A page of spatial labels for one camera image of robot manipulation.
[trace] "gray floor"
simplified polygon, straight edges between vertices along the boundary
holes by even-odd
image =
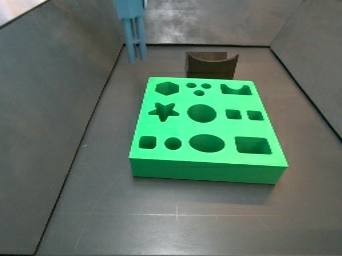
[[[150,76],[185,76],[186,51],[241,54],[290,164],[275,186],[134,178],[128,151]],[[150,47],[119,59],[39,255],[342,254],[342,145],[266,48]]]

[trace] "arch-shaped hole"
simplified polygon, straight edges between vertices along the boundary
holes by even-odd
[[[164,144],[170,150],[177,150],[182,147],[182,141],[178,138],[168,138]]]
[[[187,110],[189,117],[199,122],[207,123],[217,118],[217,111],[213,107],[205,104],[194,105]]]
[[[210,134],[201,134],[194,136],[190,139],[190,146],[201,151],[201,152],[206,152],[206,153],[214,153],[221,151],[225,148],[225,141]]]
[[[243,85],[241,89],[233,89],[226,84],[222,84],[221,91],[223,94],[251,95],[251,89],[249,85]]]

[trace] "hexagonal hole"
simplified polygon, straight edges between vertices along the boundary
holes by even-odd
[[[179,92],[179,85],[172,82],[164,82],[156,85],[155,91],[168,96]]]

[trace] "oval hole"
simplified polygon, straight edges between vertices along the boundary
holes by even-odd
[[[201,152],[214,153],[225,148],[225,141],[214,135],[201,134],[190,139],[190,146]]]

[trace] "circular hole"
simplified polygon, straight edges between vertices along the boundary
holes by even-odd
[[[206,152],[206,153],[214,153],[221,151],[225,148],[225,141],[210,134],[201,134],[194,136],[190,139],[190,146],[201,151],[201,152]]]
[[[178,138],[168,138],[164,144],[170,150],[177,150],[182,146],[182,141]]]
[[[210,84],[202,84],[202,87],[203,87],[205,89],[210,89],[210,88],[211,88],[211,85],[210,85]]]
[[[205,95],[205,92],[201,91],[201,90],[197,90],[194,93],[195,93],[195,95],[198,95],[198,96],[203,96],[203,95]]]
[[[187,83],[187,87],[189,87],[189,88],[195,88],[195,87],[197,87],[197,84],[194,84],[194,83]]]
[[[201,123],[211,122],[217,118],[217,111],[209,105],[198,104],[189,108],[189,117]]]

